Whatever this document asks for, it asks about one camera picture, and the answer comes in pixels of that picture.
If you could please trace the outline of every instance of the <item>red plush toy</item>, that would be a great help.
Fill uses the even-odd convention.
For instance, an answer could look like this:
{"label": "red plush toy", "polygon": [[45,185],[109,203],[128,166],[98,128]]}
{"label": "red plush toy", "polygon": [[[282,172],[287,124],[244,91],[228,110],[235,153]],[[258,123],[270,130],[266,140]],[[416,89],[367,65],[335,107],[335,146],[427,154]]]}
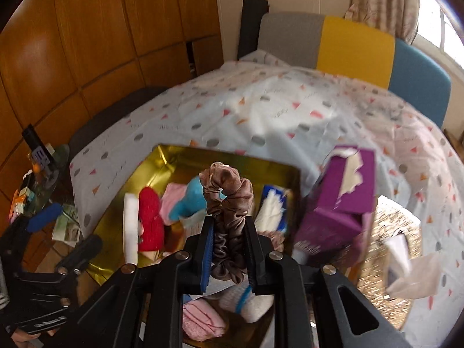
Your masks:
{"label": "red plush toy", "polygon": [[164,224],[156,192],[145,187],[139,194],[139,221],[142,223],[139,251],[158,251],[164,245]]}

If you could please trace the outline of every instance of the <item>curtain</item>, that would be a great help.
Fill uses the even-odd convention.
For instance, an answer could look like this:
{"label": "curtain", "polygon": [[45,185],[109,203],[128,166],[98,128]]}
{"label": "curtain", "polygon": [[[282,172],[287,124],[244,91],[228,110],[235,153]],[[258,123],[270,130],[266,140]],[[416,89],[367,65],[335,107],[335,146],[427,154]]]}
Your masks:
{"label": "curtain", "polygon": [[414,40],[419,17],[419,0],[352,0],[345,18],[403,39]]}

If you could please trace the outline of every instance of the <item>silver bolt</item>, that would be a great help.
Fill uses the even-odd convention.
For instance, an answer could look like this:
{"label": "silver bolt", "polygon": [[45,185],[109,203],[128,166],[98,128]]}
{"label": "silver bolt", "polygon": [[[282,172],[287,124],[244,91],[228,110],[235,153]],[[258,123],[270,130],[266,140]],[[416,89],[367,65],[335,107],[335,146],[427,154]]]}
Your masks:
{"label": "silver bolt", "polygon": [[121,267],[121,272],[124,273],[125,275],[130,275],[131,273],[134,273],[135,271],[135,265],[132,263],[127,263]]}
{"label": "silver bolt", "polygon": [[65,268],[65,267],[59,267],[58,268],[58,273],[60,275],[67,275],[68,274],[68,270]]}
{"label": "silver bolt", "polygon": [[69,298],[61,298],[60,300],[60,303],[61,303],[61,306],[65,307],[65,308],[68,308],[71,306],[71,300]]}
{"label": "silver bolt", "polygon": [[187,251],[177,251],[175,253],[175,257],[177,260],[187,260],[190,257],[190,254]]}
{"label": "silver bolt", "polygon": [[283,257],[284,255],[279,251],[271,251],[269,253],[269,258],[271,258],[272,260],[281,260]]}
{"label": "silver bolt", "polygon": [[327,275],[334,275],[337,272],[337,268],[330,264],[326,264],[322,267],[322,270],[324,271],[325,274]]}

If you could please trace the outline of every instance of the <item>brown satin scrunchie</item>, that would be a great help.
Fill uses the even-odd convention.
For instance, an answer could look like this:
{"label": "brown satin scrunchie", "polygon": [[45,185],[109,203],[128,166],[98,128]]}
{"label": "brown satin scrunchie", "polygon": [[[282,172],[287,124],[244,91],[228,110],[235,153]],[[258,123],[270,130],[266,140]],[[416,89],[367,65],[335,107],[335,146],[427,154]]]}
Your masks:
{"label": "brown satin scrunchie", "polygon": [[[240,178],[237,169],[221,162],[201,172],[200,182],[207,212],[216,220],[211,276],[240,284],[247,272],[242,230],[253,202],[253,187],[248,179]],[[221,188],[224,200],[219,197]]]}

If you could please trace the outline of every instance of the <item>pink towel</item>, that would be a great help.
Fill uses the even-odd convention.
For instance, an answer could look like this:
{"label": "pink towel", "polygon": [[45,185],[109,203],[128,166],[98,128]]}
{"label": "pink towel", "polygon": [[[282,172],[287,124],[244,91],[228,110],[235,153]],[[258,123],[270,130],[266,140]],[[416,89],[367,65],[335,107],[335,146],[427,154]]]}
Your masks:
{"label": "pink towel", "polygon": [[186,191],[186,184],[169,183],[166,187],[166,191],[164,191],[163,197],[161,198],[161,209],[159,211],[164,225],[169,226],[175,222],[169,219],[169,212],[174,208],[174,205],[184,197]]}
{"label": "pink towel", "polygon": [[182,314],[182,328],[197,342],[220,337],[226,331],[226,324],[217,311],[201,298],[187,302]]}

